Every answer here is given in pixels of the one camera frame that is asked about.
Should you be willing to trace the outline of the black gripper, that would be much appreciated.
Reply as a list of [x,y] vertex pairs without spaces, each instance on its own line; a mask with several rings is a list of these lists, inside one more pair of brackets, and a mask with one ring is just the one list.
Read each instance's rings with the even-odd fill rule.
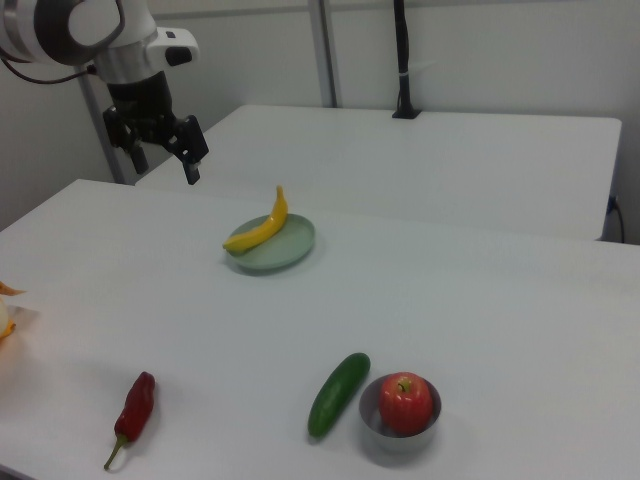
[[165,73],[134,83],[109,83],[107,87],[113,102],[103,112],[109,142],[129,156],[136,173],[144,174],[149,168],[143,141],[167,146],[180,160],[187,183],[195,185],[209,147],[195,116],[175,120]]

